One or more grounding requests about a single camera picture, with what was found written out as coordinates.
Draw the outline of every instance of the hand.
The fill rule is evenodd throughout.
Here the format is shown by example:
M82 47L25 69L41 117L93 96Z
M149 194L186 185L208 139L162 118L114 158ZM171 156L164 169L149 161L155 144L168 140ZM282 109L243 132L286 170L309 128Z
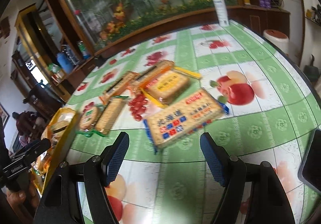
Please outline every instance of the hand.
M33 180L35 179L33 174L29 174L30 184L29 184L29 194L30 194L30 204L35 209L39 204L39 196L37 194L36 188L33 185ZM23 224L31 224L33 222L32 216L23 206L23 202L26 199L26 194L23 190L17 192L11 192L7 189L7 201L12 207L13 211L17 214L18 218Z

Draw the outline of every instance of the picture frame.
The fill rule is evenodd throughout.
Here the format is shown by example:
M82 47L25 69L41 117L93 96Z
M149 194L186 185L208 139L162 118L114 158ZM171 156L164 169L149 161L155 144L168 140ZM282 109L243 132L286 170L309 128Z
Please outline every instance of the picture frame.
M0 104L0 117L2 119L2 125L4 128L10 116L1 104Z

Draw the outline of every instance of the screw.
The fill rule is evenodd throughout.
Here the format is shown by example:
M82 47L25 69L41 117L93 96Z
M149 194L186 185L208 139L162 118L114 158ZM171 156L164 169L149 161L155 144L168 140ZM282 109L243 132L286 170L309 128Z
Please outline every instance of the screw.
M268 161L263 161L262 165L267 168L271 166L271 164Z
M100 157L98 155L96 155L96 156L93 156L91 160L93 162L98 162L98 161L100 161Z
M65 168L66 166L68 166L68 162L66 161L62 161L61 163L59 163L60 168Z
M235 155L231 155L231 156L230 156L230 160L231 160L231 161L238 161L239 158L238 158L237 156L235 156Z

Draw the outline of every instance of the table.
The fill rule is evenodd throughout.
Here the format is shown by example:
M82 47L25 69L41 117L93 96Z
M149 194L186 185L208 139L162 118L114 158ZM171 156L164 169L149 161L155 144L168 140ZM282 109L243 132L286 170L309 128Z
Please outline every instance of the table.
M200 150L199 136L204 131L229 154L245 162L269 161L287 192L296 223L303 222L320 199L297 178L309 135L321 124L318 96L288 58L234 21L225 28L211 24L180 30L117 54L88 75L67 106L82 111L91 102L99 103L98 96L127 70L142 72L159 59L175 61L177 66L203 76L200 81L194 80L178 99L201 87L218 98L219 91L209 82L230 71L246 78L245 84L250 85L254 95L249 90L253 96L248 104L227 103L229 115L156 155L143 123L131 117L128 106L107 137L76 136L67 156L71 164L100 154L120 131L129 134L129 150L119 171L126 182L121 223L210 223L223 189L214 182ZM247 183L244 203L249 193ZM84 192L81 192L81 204L87 223L91 223ZM239 212L236 223L244 222L243 213Z

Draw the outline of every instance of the spray bottle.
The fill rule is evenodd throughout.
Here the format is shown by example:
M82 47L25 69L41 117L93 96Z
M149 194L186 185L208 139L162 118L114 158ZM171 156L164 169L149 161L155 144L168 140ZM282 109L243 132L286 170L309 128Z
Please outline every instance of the spray bottle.
M229 26L229 18L227 16L227 9L224 0L213 0L219 25L221 27Z

